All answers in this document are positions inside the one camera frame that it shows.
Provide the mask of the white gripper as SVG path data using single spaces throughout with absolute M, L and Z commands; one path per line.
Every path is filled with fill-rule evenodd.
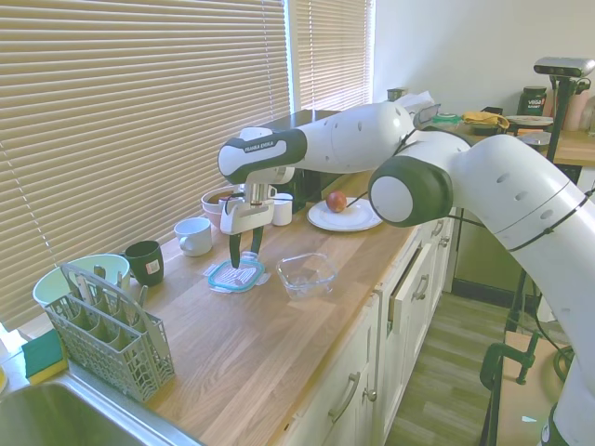
M 243 199 L 233 199 L 223 204 L 220 231 L 231 235 L 229 238 L 229 250 L 231 266 L 234 269 L 238 269 L 240 265 L 241 233 L 253 230 L 250 251 L 258 255 L 264 232 L 262 226 L 272 222 L 273 212 L 273 200 L 267 200 L 262 204 L 256 205 L 246 202 Z

